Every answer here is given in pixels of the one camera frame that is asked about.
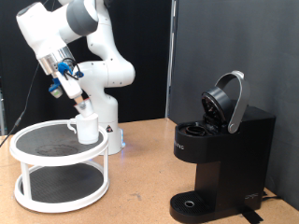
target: stand leg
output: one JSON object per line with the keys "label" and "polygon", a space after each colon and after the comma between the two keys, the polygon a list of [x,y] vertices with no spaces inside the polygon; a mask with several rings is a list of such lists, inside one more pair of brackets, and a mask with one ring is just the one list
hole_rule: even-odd
{"label": "stand leg", "polygon": [[27,199],[32,199],[28,164],[24,162],[21,162],[21,175],[22,175],[22,187],[24,191],[24,196]]}
{"label": "stand leg", "polygon": [[104,152],[104,181],[108,181],[108,148]]}

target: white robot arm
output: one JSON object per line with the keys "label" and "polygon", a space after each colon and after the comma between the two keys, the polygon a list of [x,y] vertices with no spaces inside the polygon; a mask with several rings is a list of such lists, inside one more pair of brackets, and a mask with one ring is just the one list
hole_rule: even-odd
{"label": "white robot arm", "polygon": [[[74,0],[53,12],[48,12],[41,3],[33,3],[18,13],[17,22],[45,73],[52,74],[55,85],[61,84],[68,97],[84,108],[82,89],[78,82],[63,76],[58,65],[65,63],[66,68],[70,67],[72,72],[75,59],[66,43],[96,30],[98,16],[94,1]],[[51,93],[57,98],[62,94],[57,88]]]}
{"label": "white robot arm", "polygon": [[107,129],[108,153],[115,154],[124,147],[122,130],[118,126],[118,102],[105,94],[104,88],[130,85],[135,79],[135,69],[115,46],[111,20],[103,0],[96,1],[96,10],[98,27],[87,35],[87,43],[89,50],[103,61],[80,63],[84,77],[79,80],[79,85],[90,96],[93,110],[99,115],[99,125]]}
{"label": "white robot arm", "polygon": [[[135,69],[115,46],[104,0],[59,2],[63,6],[52,13],[40,3],[25,8],[17,16],[18,24],[45,73],[60,80],[69,98],[82,104],[81,89],[87,92],[93,111],[99,116],[99,125],[107,129],[109,154],[115,154],[124,147],[122,130],[118,126],[118,102],[105,94],[104,88],[130,85],[135,79]],[[84,77],[78,81],[66,79],[58,71],[57,64],[65,62],[74,73],[78,72],[73,67],[74,58],[66,43],[84,35],[87,36],[89,50],[103,61],[80,63],[78,68]],[[84,111],[76,109],[84,116]]]}

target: black mesh surface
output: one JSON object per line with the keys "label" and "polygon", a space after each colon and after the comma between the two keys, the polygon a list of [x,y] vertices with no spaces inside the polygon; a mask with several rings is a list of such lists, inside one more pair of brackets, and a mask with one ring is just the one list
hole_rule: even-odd
{"label": "black mesh surface", "polygon": [[184,215],[198,215],[212,212],[195,191],[181,193],[171,199],[171,206]]}
{"label": "black mesh surface", "polygon": [[103,135],[99,133],[99,140],[96,143],[82,145],[78,141],[78,136],[69,130],[66,124],[58,124],[26,133],[19,138],[16,145],[20,151],[31,155],[60,157],[88,151],[102,141]]}
{"label": "black mesh surface", "polygon": [[84,163],[43,167],[30,174],[32,199],[42,203],[66,203],[84,198],[97,191],[103,182],[102,173]]}

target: drip tray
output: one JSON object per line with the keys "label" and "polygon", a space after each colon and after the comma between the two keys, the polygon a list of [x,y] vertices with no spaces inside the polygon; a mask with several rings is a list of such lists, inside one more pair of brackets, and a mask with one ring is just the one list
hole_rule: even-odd
{"label": "drip tray", "polygon": [[195,191],[177,194],[170,201],[170,215],[179,222],[206,222],[214,219],[214,212]]}
{"label": "drip tray", "polygon": [[103,174],[85,163],[42,167],[30,174],[32,200],[41,203],[67,203],[82,199],[100,189],[103,182]]}

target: wooden table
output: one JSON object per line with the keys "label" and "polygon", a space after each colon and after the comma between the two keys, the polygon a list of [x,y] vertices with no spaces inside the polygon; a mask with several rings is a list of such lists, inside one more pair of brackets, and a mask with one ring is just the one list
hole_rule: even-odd
{"label": "wooden table", "polygon": [[[169,215],[169,201],[177,193],[193,190],[196,164],[174,156],[176,124],[155,119],[120,126],[126,147],[109,156],[110,187],[106,195],[88,207],[65,214],[36,213],[16,202],[13,190],[21,167],[11,157],[7,141],[0,148],[0,223],[177,223]],[[264,202],[257,213],[264,224],[299,223],[298,211],[282,200]],[[209,223],[249,224],[242,216]]]}

